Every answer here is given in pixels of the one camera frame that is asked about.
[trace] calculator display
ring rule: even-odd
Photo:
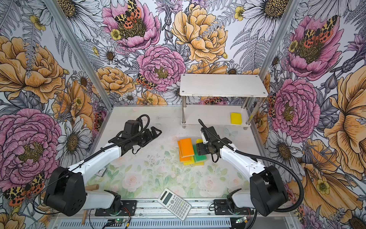
[[[165,198],[165,200],[163,201],[163,204],[167,204],[168,202],[169,202],[169,200],[170,200],[170,197],[172,197],[172,193],[170,192],[168,195],[167,195],[167,197]]]

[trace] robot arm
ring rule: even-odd
[[[208,128],[216,134],[214,127]],[[227,204],[231,212],[237,212],[239,208],[255,208],[261,215],[267,216],[282,204],[288,201],[280,173],[274,166],[265,167],[256,159],[235,153],[235,145],[223,138],[222,141],[231,146],[229,149],[221,141],[218,141],[205,128],[201,128],[203,143],[197,144],[199,155],[213,154],[231,163],[250,182],[250,191],[235,190],[227,196]]]

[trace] purple flower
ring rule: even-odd
[[[195,5],[200,5],[201,7],[207,7],[208,6],[207,0],[192,0],[191,3],[195,4]]]
[[[22,109],[0,117],[0,188],[25,186],[44,172],[51,176],[55,160],[58,123],[37,109]]]
[[[290,135],[296,143],[306,140],[318,125],[320,108],[316,103],[317,93],[305,79],[286,79],[276,93],[272,119],[273,129],[280,129]]]
[[[155,89],[162,92],[179,81],[180,75],[186,71],[183,57],[161,45],[151,46],[136,61],[140,66],[140,74],[147,81],[155,83]]]
[[[160,39],[158,16],[154,17],[150,13],[146,3],[143,6],[138,0],[136,3],[137,7],[140,8],[141,18],[136,19],[132,28],[129,29],[125,28],[124,25],[119,25],[115,20],[116,16],[126,13],[127,4],[124,6],[118,4],[117,8],[111,5],[111,8],[104,7],[102,9],[103,23],[107,25],[104,26],[104,30],[111,34],[113,40],[117,41],[117,52],[122,54],[145,49],[158,43]]]
[[[307,29],[317,31],[326,21],[314,20],[306,16],[295,29],[290,37],[290,46],[287,55],[284,56],[283,68],[295,73],[298,77],[306,77],[310,81],[319,79],[335,63],[342,52],[338,51],[339,40],[343,34],[343,29],[339,29],[340,17],[331,31],[331,35],[324,43],[313,42],[310,47],[305,47],[304,32]]]
[[[157,0],[156,5],[158,6],[156,12],[159,14],[164,11],[171,11],[176,14],[182,10],[182,0]]]

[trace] stack of sponges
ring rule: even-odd
[[[178,147],[179,161],[183,162],[183,165],[203,165],[203,162],[207,160],[206,155],[198,155],[196,145],[192,145],[190,138],[179,140]]]

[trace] black cable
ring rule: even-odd
[[[198,122],[201,124],[201,126],[207,130],[207,132],[209,132],[212,136],[214,136],[218,141],[222,142],[226,147],[228,147],[229,149],[233,150],[234,151],[234,148],[231,147],[230,145],[226,144],[225,142],[223,142],[221,140],[221,138],[219,136],[217,136],[216,134],[213,134],[208,128],[207,126],[205,126],[205,124],[202,122],[201,119],[198,119]],[[263,157],[263,156],[258,156],[258,155],[254,155],[254,154],[247,154],[247,153],[244,153],[242,151],[239,151],[239,150],[235,150],[234,151],[235,153],[238,153],[238,154],[241,154],[243,156],[247,156],[247,157],[250,157],[250,158],[256,158],[256,159],[260,159],[260,160],[266,160],[266,161],[269,161],[269,162],[272,162],[276,165],[279,165],[281,166],[282,168],[284,168],[285,170],[287,170],[296,180],[297,184],[299,185],[299,198],[298,200],[296,201],[296,203],[294,205],[292,205],[291,207],[287,207],[287,208],[278,208],[276,210],[274,210],[275,212],[289,212],[289,211],[293,211],[295,209],[297,209],[302,201],[304,200],[304,187],[302,186],[302,183],[301,183],[301,180],[299,179],[299,177],[296,175],[296,173],[294,173],[294,171],[292,169],[290,169],[289,167],[287,167],[286,165],[282,164],[281,162],[278,162],[276,160],[273,160],[272,158],[267,158],[267,157]]]
[[[114,147],[114,146],[116,146],[116,145],[119,145],[119,144],[122,144],[122,143],[128,142],[128,141],[130,141],[130,140],[134,139],[135,137],[137,137],[137,136],[141,135],[141,134],[142,134],[142,133],[147,129],[147,127],[149,126],[149,123],[150,123],[150,117],[149,117],[148,115],[146,115],[146,114],[141,115],[141,116],[140,116],[140,117],[138,117],[136,120],[139,120],[139,119],[141,119],[142,117],[146,117],[146,118],[147,118],[147,123],[146,123],[146,126],[140,130],[140,132],[138,132],[137,134],[135,134],[135,135],[133,135],[132,137],[127,138],[127,139],[125,139],[125,140],[123,140],[123,141],[120,141],[120,142],[118,142],[118,143],[114,143],[114,144],[112,144],[112,145],[109,145],[109,146],[106,146],[106,147],[104,147],[104,148],[101,148],[99,151],[97,151],[97,152],[95,152],[94,154],[92,154],[92,155],[90,155],[89,157],[87,157],[87,158],[84,160],[84,162],[87,162],[87,161],[89,161],[89,160],[93,159],[95,156],[97,156],[97,155],[98,155],[98,154],[100,154],[101,152],[104,152],[104,151],[105,151],[105,150],[107,150],[107,149],[110,149],[110,148],[112,148],[112,147]]]
[[[247,229],[251,229],[252,228],[252,226],[254,225],[254,221],[257,218],[257,214],[258,214],[258,211],[255,211],[254,217],[253,217],[253,219],[252,219],[252,221],[251,221],[251,223],[250,223],[250,225],[249,225],[249,227]]]
[[[145,127],[143,127],[143,125],[142,125],[142,117],[146,117],[147,118],[147,123],[146,123],[146,126]],[[120,142],[118,142],[118,143],[114,143],[114,144],[112,144],[112,145],[108,145],[108,146],[106,146],[106,147],[104,147],[104,148],[100,148],[100,150],[99,151],[97,151],[96,153],[94,153],[94,154],[92,154],[92,155],[90,155],[89,157],[87,157],[86,159],[84,159],[84,161],[81,163],[81,164],[79,164],[77,167],[75,167],[74,169],[72,169],[71,171],[69,171],[68,173],[66,173],[65,175],[63,175],[63,176],[61,176],[60,178],[58,178],[57,180],[55,180],[54,182],[52,182],[51,184],[48,184],[46,187],[44,187],[44,189],[40,192],[40,193],[38,193],[35,197],[34,197],[34,199],[32,200],[32,206],[33,206],[33,210],[35,211],[35,212],[37,212],[37,213],[39,213],[39,214],[42,214],[42,215],[54,215],[54,214],[58,214],[58,213],[61,213],[61,212],[56,212],[56,213],[43,213],[43,212],[40,212],[40,211],[38,211],[36,208],[35,208],[35,206],[34,206],[34,204],[36,203],[35,201],[36,201],[36,198],[38,197],[38,195],[40,195],[41,193],[43,193],[47,188],[48,188],[48,186],[50,186],[50,185],[52,185],[53,183],[55,183],[55,182],[57,182],[57,181],[59,181],[60,179],[62,179],[62,178],[64,178],[65,176],[67,176],[67,175],[69,175],[69,173],[71,173],[72,171],[74,171],[75,169],[77,169],[77,168],[80,168],[85,162],[87,162],[87,161],[89,161],[89,160],[91,160],[92,158],[94,158],[95,156],[97,156],[98,154],[100,154],[101,152],[104,152],[105,150],[107,150],[107,149],[110,149],[110,148],[112,148],[112,147],[114,147],[114,146],[116,146],[116,145],[119,145],[119,144],[122,144],[122,143],[125,143],[125,142],[127,142],[127,141],[130,141],[130,140],[132,140],[132,139],[134,139],[135,137],[137,137],[137,136],[139,136],[139,135],[141,135],[146,129],[147,129],[147,127],[149,126],[149,123],[150,123],[150,117],[147,115],[147,114],[143,114],[143,115],[140,115],[140,117],[138,117],[136,120],[141,120],[141,127],[143,127],[137,134],[135,134],[135,135],[133,135],[132,137],[130,137],[130,138],[127,138],[127,139],[125,139],[125,140],[123,140],[123,141],[120,141]]]
[[[94,227],[93,227],[93,225],[92,225],[92,222],[90,221],[90,214],[91,214],[91,212],[92,212],[92,209],[90,210],[90,212],[89,212],[89,223],[90,223],[90,226],[92,227],[92,229],[94,229]]]

